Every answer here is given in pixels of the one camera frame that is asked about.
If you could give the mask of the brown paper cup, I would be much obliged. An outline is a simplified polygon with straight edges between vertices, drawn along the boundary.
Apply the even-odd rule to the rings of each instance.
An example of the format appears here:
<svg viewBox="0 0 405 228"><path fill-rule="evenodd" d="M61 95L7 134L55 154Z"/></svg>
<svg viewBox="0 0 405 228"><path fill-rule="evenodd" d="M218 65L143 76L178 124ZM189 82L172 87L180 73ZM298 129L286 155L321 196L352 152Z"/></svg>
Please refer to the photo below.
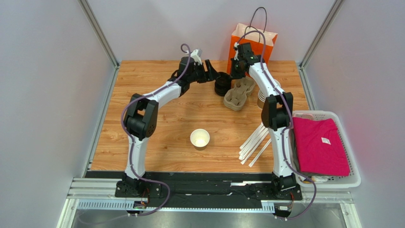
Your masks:
<svg viewBox="0 0 405 228"><path fill-rule="evenodd" d="M196 129L190 134L190 142L197 150L204 150L210 139L210 134L205 129Z"/></svg>

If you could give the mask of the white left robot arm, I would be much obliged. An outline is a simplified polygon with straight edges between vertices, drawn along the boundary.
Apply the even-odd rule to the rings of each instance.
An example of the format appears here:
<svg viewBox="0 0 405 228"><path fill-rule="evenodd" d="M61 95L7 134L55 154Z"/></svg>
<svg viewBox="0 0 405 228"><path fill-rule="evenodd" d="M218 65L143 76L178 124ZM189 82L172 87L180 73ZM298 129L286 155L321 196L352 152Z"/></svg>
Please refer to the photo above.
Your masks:
<svg viewBox="0 0 405 228"><path fill-rule="evenodd" d="M129 138L127 167L116 185L117 197L141 197L150 180L145 178L145 158L150 137L155 132L158 111L168 102L184 95L193 82L206 83L220 77L209 60L199 63L183 57L165 84L145 94L133 94L122 113L121 126Z"/></svg>

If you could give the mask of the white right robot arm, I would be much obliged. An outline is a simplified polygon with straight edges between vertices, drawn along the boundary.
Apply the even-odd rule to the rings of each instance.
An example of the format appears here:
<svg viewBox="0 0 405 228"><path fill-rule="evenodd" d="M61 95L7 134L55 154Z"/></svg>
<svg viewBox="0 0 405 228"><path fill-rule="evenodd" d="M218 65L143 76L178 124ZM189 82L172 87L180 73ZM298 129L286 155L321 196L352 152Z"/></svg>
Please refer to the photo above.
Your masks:
<svg viewBox="0 0 405 228"><path fill-rule="evenodd" d="M234 50L236 54L231 59L231 78L241 79L249 75L266 96L261 121L270 134L274 158L271 193L273 197L282 199L289 196L297 185L289 155L293 95L276 84L263 57L254 54L250 43L235 43Z"/></svg>

